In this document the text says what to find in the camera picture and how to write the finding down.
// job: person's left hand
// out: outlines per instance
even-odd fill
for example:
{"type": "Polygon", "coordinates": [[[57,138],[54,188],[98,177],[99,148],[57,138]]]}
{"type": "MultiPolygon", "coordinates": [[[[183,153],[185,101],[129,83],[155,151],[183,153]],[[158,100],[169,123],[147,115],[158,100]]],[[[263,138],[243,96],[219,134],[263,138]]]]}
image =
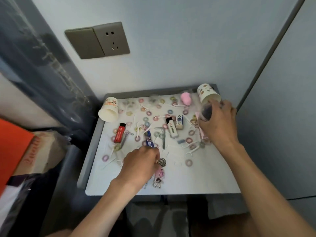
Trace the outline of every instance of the person's left hand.
{"type": "Polygon", "coordinates": [[[156,162],[160,159],[158,148],[142,146],[129,152],[117,180],[133,185],[139,191],[144,184],[161,168],[156,162]]]}

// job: wall socket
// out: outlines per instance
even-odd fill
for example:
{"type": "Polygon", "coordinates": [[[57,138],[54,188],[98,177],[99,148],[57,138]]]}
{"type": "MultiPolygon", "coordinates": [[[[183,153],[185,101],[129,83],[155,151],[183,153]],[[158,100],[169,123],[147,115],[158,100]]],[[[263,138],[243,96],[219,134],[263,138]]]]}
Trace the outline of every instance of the wall socket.
{"type": "Polygon", "coordinates": [[[129,54],[127,39],[121,22],[94,26],[93,30],[99,40],[105,56],[129,54]]]}

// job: blue small object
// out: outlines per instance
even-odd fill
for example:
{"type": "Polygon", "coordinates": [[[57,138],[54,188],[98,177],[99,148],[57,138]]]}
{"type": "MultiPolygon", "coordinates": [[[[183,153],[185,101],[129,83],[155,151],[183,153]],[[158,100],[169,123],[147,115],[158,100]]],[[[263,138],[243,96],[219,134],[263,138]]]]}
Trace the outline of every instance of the blue small object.
{"type": "Polygon", "coordinates": [[[182,140],[177,140],[177,143],[178,143],[178,144],[182,144],[182,143],[184,143],[184,142],[185,142],[184,139],[182,139],[182,140]]]}
{"type": "Polygon", "coordinates": [[[145,132],[145,138],[146,138],[146,145],[153,148],[154,144],[151,141],[151,133],[150,133],[150,131],[145,132]]]}

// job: gray table edge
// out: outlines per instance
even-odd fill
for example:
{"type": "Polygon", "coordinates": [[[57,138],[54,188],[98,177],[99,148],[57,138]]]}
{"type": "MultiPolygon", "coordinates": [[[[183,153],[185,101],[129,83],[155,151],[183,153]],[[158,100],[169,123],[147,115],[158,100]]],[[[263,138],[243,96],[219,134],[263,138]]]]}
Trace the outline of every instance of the gray table edge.
{"type": "MultiPolygon", "coordinates": [[[[218,88],[216,84],[210,84],[211,87],[217,92],[218,88]]],[[[164,89],[153,89],[153,90],[145,90],[145,91],[133,91],[133,92],[121,92],[121,93],[108,93],[105,95],[104,100],[108,97],[115,97],[116,99],[126,99],[126,98],[139,98],[146,97],[151,95],[176,95],[185,90],[192,90],[192,92],[196,92],[199,86],[189,86],[189,87],[174,87],[174,88],[164,88],[164,89]]],[[[92,169],[92,165],[94,162],[95,154],[97,152],[99,141],[101,138],[101,134],[104,127],[104,121],[100,118],[98,119],[97,125],[93,132],[93,136],[91,139],[91,143],[89,145],[89,149],[87,151],[78,181],[77,187],[81,189],[85,189],[88,184],[90,172],[92,169]]]]}

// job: white paper cup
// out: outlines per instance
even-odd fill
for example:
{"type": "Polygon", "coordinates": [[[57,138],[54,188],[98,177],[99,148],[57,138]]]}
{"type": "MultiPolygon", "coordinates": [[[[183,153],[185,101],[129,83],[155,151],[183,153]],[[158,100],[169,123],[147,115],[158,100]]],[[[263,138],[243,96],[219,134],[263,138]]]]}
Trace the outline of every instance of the white paper cup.
{"type": "Polygon", "coordinates": [[[200,98],[202,106],[208,102],[209,99],[221,101],[221,96],[214,91],[214,89],[209,84],[202,84],[197,88],[197,93],[200,98]]]}
{"type": "Polygon", "coordinates": [[[119,107],[118,101],[114,97],[108,97],[101,109],[98,112],[99,117],[101,120],[106,122],[113,122],[119,118],[119,107]]]}

